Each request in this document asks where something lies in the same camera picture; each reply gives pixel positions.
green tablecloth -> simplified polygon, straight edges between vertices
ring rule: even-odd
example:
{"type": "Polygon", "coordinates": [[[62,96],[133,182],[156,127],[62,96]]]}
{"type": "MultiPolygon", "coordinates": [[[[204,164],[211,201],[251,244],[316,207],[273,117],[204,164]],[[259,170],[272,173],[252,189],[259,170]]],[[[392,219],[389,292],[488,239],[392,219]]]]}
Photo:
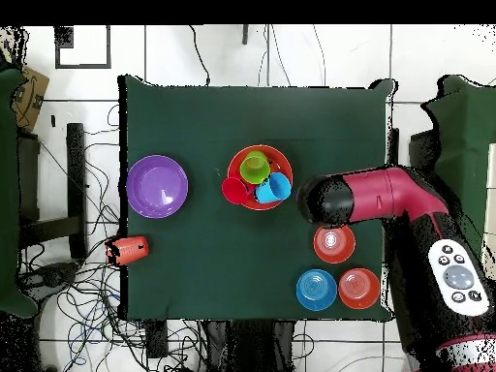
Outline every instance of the green tablecloth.
{"type": "Polygon", "coordinates": [[[483,87],[460,76],[444,77],[440,85],[438,98],[424,105],[441,139],[436,172],[459,199],[461,210],[455,208],[454,217],[479,255],[489,144],[496,142],[496,88],[483,87]]]}
{"type": "MultiPolygon", "coordinates": [[[[338,297],[322,312],[298,303],[295,284],[309,268],[327,270],[336,282],[355,266],[380,276],[382,227],[380,221],[353,226],[353,255],[324,263],[313,250],[316,228],[298,213],[295,194],[312,174],[384,163],[391,80],[368,90],[158,87],[128,76],[119,84],[128,167],[162,154],[189,179],[188,198],[171,217],[150,220],[128,208],[127,234],[145,235],[150,244],[148,257],[128,266],[128,318],[390,318],[380,301],[357,311],[338,297]],[[294,173],[292,196],[268,211],[229,204],[221,193],[234,154],[257,143],[282,151],[294,173]]],[[[127,171],[121,173],[125,181],[127,171]]]]}
{"type": "Polygon", "coordinates": [[[26,81],[20,70],[0,72],[0,311],[29,318],[37,304],[16,287],[19,238],[19,181],[17,174],[17,125],[11,109],[16,89],[26,81]]]}

orange cup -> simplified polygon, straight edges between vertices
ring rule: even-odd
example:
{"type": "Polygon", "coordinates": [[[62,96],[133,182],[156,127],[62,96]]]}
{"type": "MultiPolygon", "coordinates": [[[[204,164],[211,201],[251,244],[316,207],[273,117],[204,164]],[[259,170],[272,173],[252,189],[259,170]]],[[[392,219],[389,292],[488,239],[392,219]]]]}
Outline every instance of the orange cup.
{"type": "Polygon", "coordinates": [[[105,243],[107,262],[112,265],[125,265],[148,255],[148,242],[144,236],[131,236],[109,240],[105,243]]]}

red cup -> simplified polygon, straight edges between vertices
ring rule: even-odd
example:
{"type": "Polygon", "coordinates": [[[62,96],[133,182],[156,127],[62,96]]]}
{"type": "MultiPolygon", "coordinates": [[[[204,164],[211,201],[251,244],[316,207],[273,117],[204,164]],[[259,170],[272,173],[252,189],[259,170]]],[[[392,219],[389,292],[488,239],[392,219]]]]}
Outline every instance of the red cup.
{"type": "Polygon", "coordinates": [[[131,236],[106,241],[107,262],[112,265],[125,265],[148,255],[148,242],[144,236],[131,236]]]}
{"type": "Polygon", "coordinates": [[[222,182],[222,194],[233,204],[243,204],[254,190],[255,185],[248,184],[241,178],[228,177],[222,182]]]}
{"type": "Polygon", "coordinates": [[[379,278],[365,268],[346,271],[339,280],[338,289],[343,303],[353,309],[369,308],[381,293],[379,278]]]}

green cup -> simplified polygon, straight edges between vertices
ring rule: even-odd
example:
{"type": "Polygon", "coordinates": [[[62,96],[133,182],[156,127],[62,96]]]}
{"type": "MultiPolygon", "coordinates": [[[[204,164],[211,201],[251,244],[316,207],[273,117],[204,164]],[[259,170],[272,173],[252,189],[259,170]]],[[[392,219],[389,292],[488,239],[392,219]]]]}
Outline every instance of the green cup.
{"type": "Polygon", "coordinates": [[[250,184],[262,184],[270,174],[270,165],[261,151],[250,151],[244,158],[239,173],[250,184]]]}

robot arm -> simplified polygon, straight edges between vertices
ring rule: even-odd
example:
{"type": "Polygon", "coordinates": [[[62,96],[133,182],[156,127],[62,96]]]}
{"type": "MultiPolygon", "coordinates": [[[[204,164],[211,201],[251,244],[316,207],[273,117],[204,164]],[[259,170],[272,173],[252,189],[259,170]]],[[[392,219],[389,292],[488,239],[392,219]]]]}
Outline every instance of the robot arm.
{"type": "Polygon", "coordinates": [[[401,278],[390,278],[403,349],[422,371],[496,372],[494,284],[444,200],[415,170],[314,177],[297,201],[307,221],[325,227],[407,219],[396,241],[401,278]]]}

